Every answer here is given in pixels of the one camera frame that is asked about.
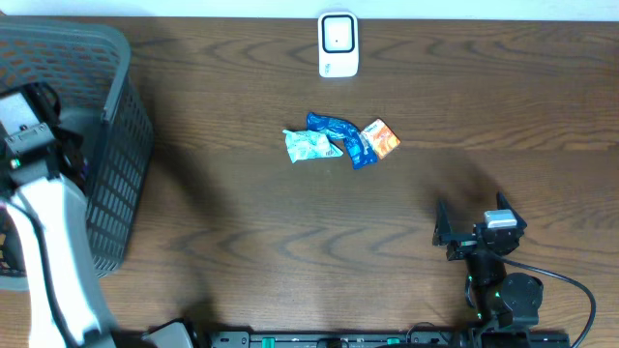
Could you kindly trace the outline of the blue snack wrapper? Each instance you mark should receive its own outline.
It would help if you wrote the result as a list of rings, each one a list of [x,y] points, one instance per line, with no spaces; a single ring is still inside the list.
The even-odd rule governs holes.
[[[335,117],[310,112],[306,119],[307,129],[325,134],[330,141],[341,141],[352,160],[355,170],[378,163],[379,158],[352,123]]]

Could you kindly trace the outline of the orange snack packet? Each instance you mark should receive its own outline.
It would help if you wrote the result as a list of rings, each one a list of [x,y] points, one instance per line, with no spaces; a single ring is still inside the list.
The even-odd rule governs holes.
[[[381,119],[376,119],[366,126],[361,135],[380,160],[383,160],[400,144],[399,138]]]

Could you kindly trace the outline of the light teal snack packet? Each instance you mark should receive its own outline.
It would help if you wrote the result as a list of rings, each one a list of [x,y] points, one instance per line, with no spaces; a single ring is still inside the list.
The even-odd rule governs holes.
[[[313,130],[284,130],[286,151],[292,163],[300,160],[339,158],[343,151],[326,134]]]

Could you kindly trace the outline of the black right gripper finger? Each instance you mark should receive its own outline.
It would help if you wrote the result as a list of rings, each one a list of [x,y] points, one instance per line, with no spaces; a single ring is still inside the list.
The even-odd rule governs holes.
[[[522,222],[521,216],[512,207],[512,205],[509,203],[506,196],[501,191],[498,191],[496,193],[496,203],[497,203],[498,210],[509,210],[514,215],[514,218],[516,219],[517,222]]]
[[[447,210],[442,200],[439,200],[436,208],[436,222],[432,236],[434,246],[448,245],[454,237],[453,229],[450,224]]]

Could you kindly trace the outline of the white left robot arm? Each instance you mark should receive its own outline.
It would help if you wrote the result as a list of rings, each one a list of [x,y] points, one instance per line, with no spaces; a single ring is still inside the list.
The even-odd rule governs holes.
[[[32,347],[192,347],[182,321],[124,331],[103,295],[87,237],[90,163],[83,134],[65,128],[57,93],[44,82],[1,96],[8,179],[1,206],[19,238],[31,305]]]

